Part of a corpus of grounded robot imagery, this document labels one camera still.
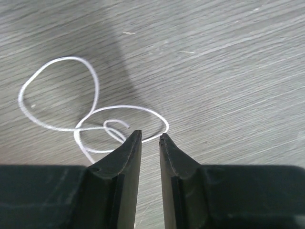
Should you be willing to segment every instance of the black plastic part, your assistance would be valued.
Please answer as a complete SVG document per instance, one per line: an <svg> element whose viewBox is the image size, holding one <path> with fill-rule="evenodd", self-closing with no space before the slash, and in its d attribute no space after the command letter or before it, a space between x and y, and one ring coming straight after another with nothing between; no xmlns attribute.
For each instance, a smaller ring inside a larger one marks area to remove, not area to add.
<svg viewBox="0 0 305 229"><path fill-rule="evenodd" d="M165 229L305 229L305 170L200 165L160 138Z"/></svg>
<svg viewBox="0 0 305 229"><path fill-rule="evenodd" d="M0 166L0 229L133 229L141 138L88 168Z"/></svg>

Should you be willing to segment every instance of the gray wood grain surface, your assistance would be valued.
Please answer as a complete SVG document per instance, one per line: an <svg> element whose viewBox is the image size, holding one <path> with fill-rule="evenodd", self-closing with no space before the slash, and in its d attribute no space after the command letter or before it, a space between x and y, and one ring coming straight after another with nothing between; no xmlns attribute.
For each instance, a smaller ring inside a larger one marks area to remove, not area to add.
<svg viewBox="0 0 305 229"><path fill-rule="evenodd" d="M23 83L47 61L77 55L95 67L99 107L133 104L161 113L170 136L200 163L305 167L304 0L0 0L0 162L89 165L71 133L45 130L18 109ZM74 127L93 81L79 63L49 67L26 92L41 120ZM122 118L149 136L160 122ZM98 149L118 144L83 134ZM158 141L143 145L136 228L162 229Z"/></svg>

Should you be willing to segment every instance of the white thread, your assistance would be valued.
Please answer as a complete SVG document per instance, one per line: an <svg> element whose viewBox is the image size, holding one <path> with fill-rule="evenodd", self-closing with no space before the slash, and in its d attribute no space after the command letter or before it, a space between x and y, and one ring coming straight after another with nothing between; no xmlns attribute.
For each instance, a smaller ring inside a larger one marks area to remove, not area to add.
<svg viewBox="0 0 305 229"><path fill-rule="evenodd" d="M24 97L24 92L26 90L26 88L30 85L30 83L44 70L46 69L48 66L50 66L53 63L56 62L60 62L60 61L65 61L65 60L73 60L73 61L78 61L83 63L88 70L90 71L93 80L94 80L94 87L95 87L95 91L94 91L94 99L93 99L93 104L91 107L91 110L89 111L89 113L81 120L78 122L78 124L76 125L75 128L61 128L61 127L56 127L56 126L52 126L52 125L48 125L42 121L40 121L39 119L35 118L30 111L26 108L24 101L23 101L23 97ZM18 105L21 109L21 111L34 123L36 123L37 125L40 125L44 128L50 129L50 130L55 130L55 131L63 131L63 132L73 132L74 135L74 140L77 143L77 145L80 147L81 151L85 154L85 156L90 160L91 163L95 163L95 160L91 157L90 153L110 153L113 150L95 150L95 149L90 149L89 147L86 147L83 145L82 141L81 141L81 135L80 132L81 131L87 131L87 130L98 130L98 129L104 129L106 131L106 133L108 133L112 138L114 138L115 140L117 140L120 143L123 143L126 140L126 137L124 136L124 134L122 134L120 131L113 129L111 127L108 127L107 124L108 123L120 123L123 126L125 126L126 128L129 128L129 125L119 119L110 119L110 120L106 120L103 123L103 126L97 126L97 127L90 127L90 128L81 128L81 125L83 124L84 121L86 121L91 115L97 113L97 112L101 112L104 110L110 110L110 109L119 109L119 108L131 108L131 109L137 109L137 110L142 110L142 111L146 111L149 112L155 116L157 116L158 118L160 118L165 126L166 129L164 131L164 133L166 133L169 130L169 124L166 121L165 118L163 118L160 114L156 113L153 110L144 108L144 107L140 107L140 106L133 106L133 105L116 105L116 106L107 106L107 107L102 107L99 109L96 109L96 105L97 102L99 100L99 93L100 93L100 85L99 85L99 79L98 76L94 70L94 68L92 67L92 65L85 59L77 57L77 56L67 56L67 57L61 57L55 60L52 60L46 64L44 64L40 69L38 69L32 76L31 78L21 87L20 92L18 94ZM156 134L152 137L149 137L147 139L144 139L142 142L148 142L151 141L157 137L159 137L161 134Z"/></svg>

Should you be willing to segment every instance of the string loop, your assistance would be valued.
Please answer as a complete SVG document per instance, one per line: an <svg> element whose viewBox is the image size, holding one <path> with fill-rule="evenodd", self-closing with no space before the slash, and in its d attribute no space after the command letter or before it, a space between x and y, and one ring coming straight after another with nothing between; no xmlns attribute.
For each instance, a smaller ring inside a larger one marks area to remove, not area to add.
<svg viewBox="0 0 305 229"><path fill-rule="evenodd" d="M26 108L25 104L24 104L24 92L26 90L26 88L30 85L30 83L44 70L46 69L48 66L50 66L51 64L54 64L56 62L60 62L60 61L66 61L66 60L73 60L73 61L78 61L83 63L88 70L90 71L93 81L94 81L94 99L93 99L93 103L92 103L92 107L90 109L90 111L88 112L88 114L78 122L78 124L75 126L75 128L62 128L62 127L57 127L57 126L52 126L49 125L47 123L44 123L42 121L40 121L39 119L37 119L35 116L33 116L31 114L31 112ZM85 59L81 58L81 57L77 57L77 56L67 56L67 57L60 57L57 58L55 60L52 60L46 64L44 64L40 69L38 69L31 77L30 79L21 87L19 94L18 94L18 105L21 109L21 111L24 113L25 116L27 116L32 122L36 123L37 125L40 125L44 128L50 129L50 130L54 130L54 131L61 131L61 132L73 132L74 135L74 140L76 142L76 144L80 147L81 151L85 154L85 156L90 160L91 163L95 163L95 160L92 158L92 156L90 155L90 153L98 153L98 154L103 154L103 153L110 153L113 150L96 150L96 149L91 149L87 146L85 146L82 141L81 141L81 131L88 131L88 130L99 130L99 129L103 129L105 130L105 132L110 135L113 139L117 140L120 143L123 143L126 140L126 137L124 136L124 134L114 128L108 127L107 124L108 123L120 123L121 125L123 125L126 128L129 128L129 125L120 120L120 119L109 119L106 120L103 123L103 126L96 126L96 127L89 127L89 128L83 128L81 127L81 125L93 114L104 111L104 110L111 110L111 109L122 109L122 108L129 108L129 109L137 109L137 110L141 110L141 111L146 111L149 112L155 116L157 116L159 119L161 119L166 128L164 133L166 133L169 130L169 123L166 121L165 118L163 118L160 114L158 114L157 112L147 109L145 107L140 107L140 106L133 106L133 105L116 105L116 106L107 106L107 107L102 107L99 109L96 109L96 105L97 102L99 100L99 93L100 93L100 85L99 85L99 78L94 70L94 68L92 67L92 65ZM147 139L142 140L143 143L151 141L155 138L158 138L160 134L156 134L152 137L149 137Z"/></svg>

